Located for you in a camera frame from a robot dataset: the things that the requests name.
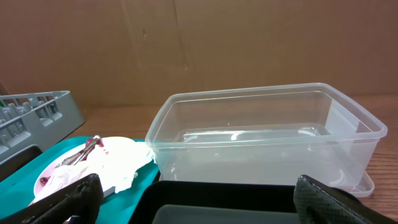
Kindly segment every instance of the turquoise placemat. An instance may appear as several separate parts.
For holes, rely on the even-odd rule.
[[[28,206],[34,199],[33,186],[40,173],[57,157],[86,143],[89,136],[64,140],[30,161],[0,183],[0,218]],[[96,223],[127,223],[145,189],[155,179],[159,169],[153,162],[141,167],[130,189],[112,194],[103,200]]]

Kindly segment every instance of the brown cardboard wall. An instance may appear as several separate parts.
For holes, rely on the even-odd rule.
[[[395,93],[397,15],[395,0],[3,0],[0,80],[102,106],[307,82]]]

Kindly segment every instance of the cardboard backdrop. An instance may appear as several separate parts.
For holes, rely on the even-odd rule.
[[[396,0],[3,0],[0,80],[79,105],[325,82],[398,92]]]

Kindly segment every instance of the container rim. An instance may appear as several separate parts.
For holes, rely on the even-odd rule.
[[[354,133],[350,135],[325,135],[325,136],[304,136],[304,137],[294,137],[294,138],[277,138],[277,139],[261,139],[261,140],[251,140],[251,141],[233,141],[233,142],[160,142],[156,141],[157,134],[159,132],[160,127],[162,127],[165,118],[167,117],[167,113],[171,109],[173,105],[173,100],[179,98],[181,96],[197,96],[197,95],[214,95],[220,93],[237,93],[237,92],[250,92],[250,91],[258,91],[258,90],[280,90],[280,89],[288,89],[288,88],[304,88],[304,87],[314,87],[319,86],[326,89],[329,89],[333,93],[338,96],[344,98],[348,103],[351,103],[353,106],[357,107],[361,112],[367,116],[376,126],[379,127],[378,131],[371,131],[367,133]],[[170,96],[164,105],[161,107],[159,112],[156,114],[147,136],[145,138],[145,142],[147,146],[151,148],[186,148],[186,147],[225,147],[225,146],[257,146],[257,145],[273,145],[273,144],[299,144],[306,142],[323,142],[323,141],[344,141],[344,140],[358,140],[358,139],[379,139],[383,138],[387,134],[387,126],[382,123],[379,119],[377,119],[373,114],[371,114],[367,109],[363,106],[355,102],[353,99],[340,92],[336,88],[325,84],[325,83],[304,83],[304,84],[293,84],[293,85],[279,85],[279,86],[265,86],[265,87],[254,87],[254,88],[239,88],[239,89],[231,89],[231,90],[216,90],[216,91],[202,91],[202,92],[193,92],[193,93],[179,93]]]

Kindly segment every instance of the wooden table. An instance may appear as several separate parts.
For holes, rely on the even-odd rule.
[[[352,97],[388,127],[388,134],[377,145],[367,172],[376,188],[361,201],[369,208],[398,221],[398,95]],[[159,106],[83,108],[86,123],[73,136],[125,136],[144,139]]]

